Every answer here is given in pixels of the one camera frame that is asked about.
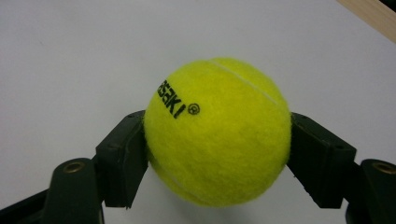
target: screw hole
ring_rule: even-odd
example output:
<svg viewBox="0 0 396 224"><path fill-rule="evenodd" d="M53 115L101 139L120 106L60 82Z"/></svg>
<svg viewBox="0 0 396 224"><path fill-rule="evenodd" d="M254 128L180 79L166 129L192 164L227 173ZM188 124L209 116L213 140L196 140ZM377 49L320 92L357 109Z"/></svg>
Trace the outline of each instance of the screw hole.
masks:
<svg viewBox="0 0 396 224"><path fill-rule="evenodd" d="M373 166L375 169L381 171L382 173L388 175L396 175L396 168L384 162L375 162L373 163Z"/></svg>
<svg viewBox="0 0 396 224"><path fill-rule="evenodd" d="M64 167L64 172L67 173L67 174L72 174L72 173L75 173L75 172L78 172L78 171L82 170L82 168L84 168L84 166L85 166L84 162L73 161L73 162L70 162L69 164L67 164Z"/></svg>

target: yellow tennis ball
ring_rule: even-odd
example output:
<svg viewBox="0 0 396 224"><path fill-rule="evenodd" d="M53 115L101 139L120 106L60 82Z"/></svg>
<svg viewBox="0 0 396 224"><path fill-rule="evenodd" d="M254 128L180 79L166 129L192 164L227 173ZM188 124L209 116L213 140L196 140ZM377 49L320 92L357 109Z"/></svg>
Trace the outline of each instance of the yellow tennis ball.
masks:
<svg viewBox="0 0 396 224"><path fill-rule="evenodd" d="M172 191L200 205L259 197L290 154L290 111L278 87L231 58L176 70L154 93L144 127L156 173Z"/></svg>

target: tennis ball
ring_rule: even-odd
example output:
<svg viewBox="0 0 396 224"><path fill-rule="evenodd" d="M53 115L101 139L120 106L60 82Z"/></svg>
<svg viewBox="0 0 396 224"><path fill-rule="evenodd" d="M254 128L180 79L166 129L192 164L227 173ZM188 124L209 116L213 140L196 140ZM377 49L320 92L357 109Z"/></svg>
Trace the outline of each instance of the tennis ball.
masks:
<svg viewBox="0 0 396 224"><path fill-rule="evenodd" d="M158 176L200 205L259 197L290 154L290 111L278 87L232 58L188 63L171 74L149 102L144 129Z"/></svg>

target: tennis ball seam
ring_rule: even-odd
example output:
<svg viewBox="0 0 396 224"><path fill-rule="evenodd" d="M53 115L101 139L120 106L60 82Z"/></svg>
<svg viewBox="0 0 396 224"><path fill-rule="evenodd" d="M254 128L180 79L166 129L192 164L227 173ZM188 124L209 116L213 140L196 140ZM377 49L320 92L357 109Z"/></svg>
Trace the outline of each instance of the tennis ball seam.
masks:
<svg viewBox="0 0 396 224"><path fill-rule="evenodd" d="M224 65L222 65L222 64L220 64L220 63L214 62L213 60L208 60L208 62L209 62L209 63L213 63L215 66L217 66L217 67L219 67L219 68L221 68L221 69L223 69L223 70L225 70L225 71L231 73L232 75L236 76L236 77L237 77L238 79L240 79L242 82L248 84L248 85L249 85L251 88L253 88L255 91L258 91L258 92L262 93L268 100L270 100L272 103L274 103L275 105L277 105L277 101L274 100L274 98L272 98L272 97L268 94L268 92L265 92L265 91L263 91L263 90L260 90L256 85L254 85L254 84L251 83L250 81L247 81L245 78L243 78L241 75L239 75L239 74L236 73L235 71L231 70L230 68L228 68L228 67L226 67L226 66L224 66Z"/></svg>

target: black plastic part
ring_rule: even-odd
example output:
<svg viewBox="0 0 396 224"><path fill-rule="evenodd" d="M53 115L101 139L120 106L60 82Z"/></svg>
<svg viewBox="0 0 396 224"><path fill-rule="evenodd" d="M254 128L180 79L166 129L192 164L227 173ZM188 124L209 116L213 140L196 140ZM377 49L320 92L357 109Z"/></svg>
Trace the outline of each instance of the black plastic part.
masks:
<svg viewBox="0 0 396 224"><path fill-rule="evenodd" d="M396 166L377 160L361 163L363 197L374 224L396 223Z"/></svg>
<svg viewBox="0 0 396 224"><path fill-rule="evenodd" d="M53 172L42 224L104 223L93 161L74 159Z"/></svg>
<svg viewBox="0 0 396 224"><path fill-rule="evenodd" d="M126 116L96 148L107 207L131 207L148 168L143 116L144 111Z"/></svg>
<svg viewBox="0 0 396 224"><path fill-rule="evenodd" d="M288 166L320 208L340 208L356 148L307 116L292 114Z"/></svg>
<svg viewBox="0 0 396 224"><path fill-rule="evenodd" d="M4 208L0 211L0 223L38 224L43 212L47 190Z"/></svg>

